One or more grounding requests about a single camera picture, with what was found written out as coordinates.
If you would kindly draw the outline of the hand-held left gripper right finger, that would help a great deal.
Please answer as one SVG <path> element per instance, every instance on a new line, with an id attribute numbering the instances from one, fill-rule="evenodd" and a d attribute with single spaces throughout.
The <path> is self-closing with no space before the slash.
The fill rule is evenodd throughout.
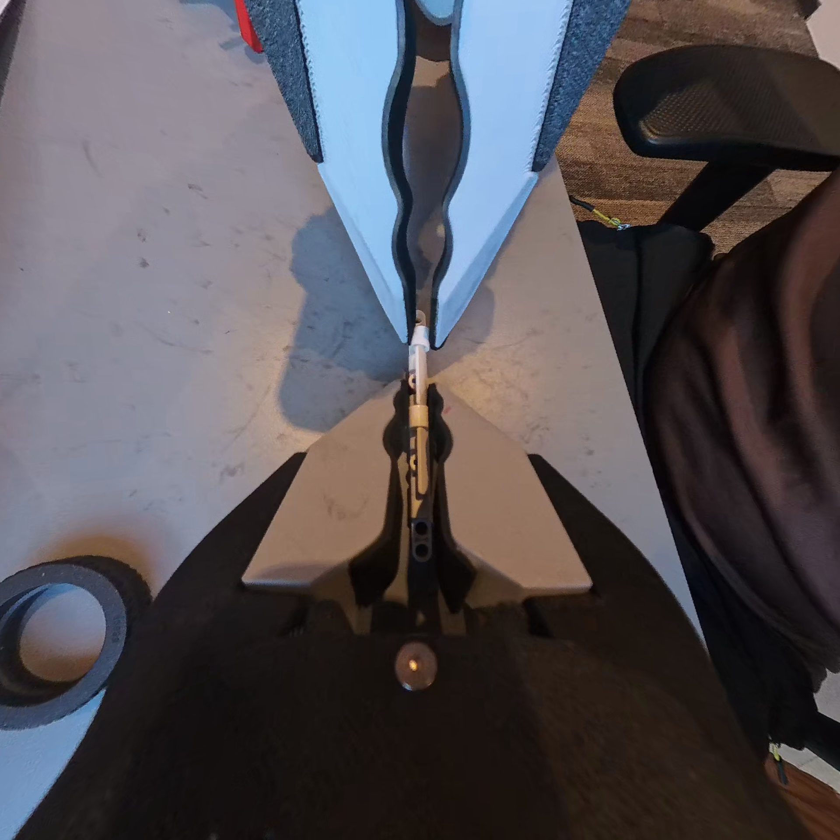
<path id="1" fill-rule="evenodd" d="M 441 385 L 429 400 L 434 560 L 449 611 L 589 592 L 592 578 L 520 444 Z"/>

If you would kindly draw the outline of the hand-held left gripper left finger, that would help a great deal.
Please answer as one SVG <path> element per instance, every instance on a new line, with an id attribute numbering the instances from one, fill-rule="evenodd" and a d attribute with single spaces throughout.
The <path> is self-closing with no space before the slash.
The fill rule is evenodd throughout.
<path id="1" fill-rule="evenodd" d="M 370 608 L 393 583 L 402 550 L 406 409 L 394 382 L 306 452 L 241 577 L 255 591 Z"/>

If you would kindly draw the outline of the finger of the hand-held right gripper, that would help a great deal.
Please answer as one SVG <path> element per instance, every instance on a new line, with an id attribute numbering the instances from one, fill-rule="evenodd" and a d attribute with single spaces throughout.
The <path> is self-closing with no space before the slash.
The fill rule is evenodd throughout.
<path id="1" fill-rule="evenodd" d="M 400 341 L 414 328 L 403 134 L 416 59 L 407 2 L 297 2 L 318 170 Z"/>
<path id="2" fill-rule="evenodd" d="M 536 185 L 539 136 L 571 1 L 455 2 L 450 66 L 463 122 L 444 199 L 430 342 L 441 348 Z"/>

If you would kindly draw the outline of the long white brick beam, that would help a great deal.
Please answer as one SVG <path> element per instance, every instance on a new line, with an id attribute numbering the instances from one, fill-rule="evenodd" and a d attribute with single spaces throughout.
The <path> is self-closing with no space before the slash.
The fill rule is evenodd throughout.
<path id="1" fill-rule="evenodd" d="M 407 519 L 412 560 L 425 563 L 433 554 L 433 461 L 427 403 L 427 346 L 412 343 L 408 356 L 408 495 Z"/>

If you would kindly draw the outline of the grey desk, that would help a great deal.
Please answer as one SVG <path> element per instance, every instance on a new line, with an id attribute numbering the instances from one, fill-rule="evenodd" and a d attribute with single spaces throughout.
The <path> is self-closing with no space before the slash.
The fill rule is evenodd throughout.
<path id="1" fill-rule="evenodd" d="M 270 69 L 210 3 L 26 2 L 2 99 L 2 577 L 153 590 L 399 350 Z M 697 625 L 559 166 L 436 363 Z"/>

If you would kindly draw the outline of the black office chair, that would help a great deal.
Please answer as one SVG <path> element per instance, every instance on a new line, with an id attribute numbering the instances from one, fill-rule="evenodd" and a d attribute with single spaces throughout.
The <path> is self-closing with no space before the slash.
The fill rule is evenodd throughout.
<path id="1" fill-rule="evenodd" d="M 700 232 L 773 172 L 838 168 L 839 70 L 818 57 L 667 49 L 625 69 L 613 108 L 635 154 L 705 164 L 660 224 Z"/>

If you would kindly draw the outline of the red white brick race car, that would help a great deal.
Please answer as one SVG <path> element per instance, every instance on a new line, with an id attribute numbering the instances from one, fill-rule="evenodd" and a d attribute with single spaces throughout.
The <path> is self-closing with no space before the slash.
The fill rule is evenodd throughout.
<path id="1" fill-rule="evenodd" d="M 253 52 L 260 55 L 263 53 L 263 46 L 257 36 L 256 29 L 250 19 L 249 11 L 246 2 L 242 0 L 234 1 L 234 8 L 238 21 L 239 33 L 247 45 Z"/>

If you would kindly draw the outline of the person's torso in brown shirt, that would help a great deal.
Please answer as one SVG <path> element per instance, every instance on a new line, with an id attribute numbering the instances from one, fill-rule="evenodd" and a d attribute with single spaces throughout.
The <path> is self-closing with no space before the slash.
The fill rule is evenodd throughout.
<path id="1" fill-rule="evenodd" d="M 839 174 L 713 260 L 647 378 L 679 518 L 803 663 L 839 656 Z"/>

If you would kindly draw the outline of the narrow black rubber tire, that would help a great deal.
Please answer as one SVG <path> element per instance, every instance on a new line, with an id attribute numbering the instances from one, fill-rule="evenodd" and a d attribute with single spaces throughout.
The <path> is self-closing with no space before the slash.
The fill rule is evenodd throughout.
<path id="1" fill-rule="evenodd" d="M 49 680 L 24 664 L 20 641 L 39 601 L 61 586 L 88 593 L 105 622 L 99 656 L 73 680 Z M 1 583 L 1 729 L 44 727 L 86 705 L 107 687 L 141 617 L 152 604 L 142 575 L 122 561 L 82 555 L 39 563 Z"/>

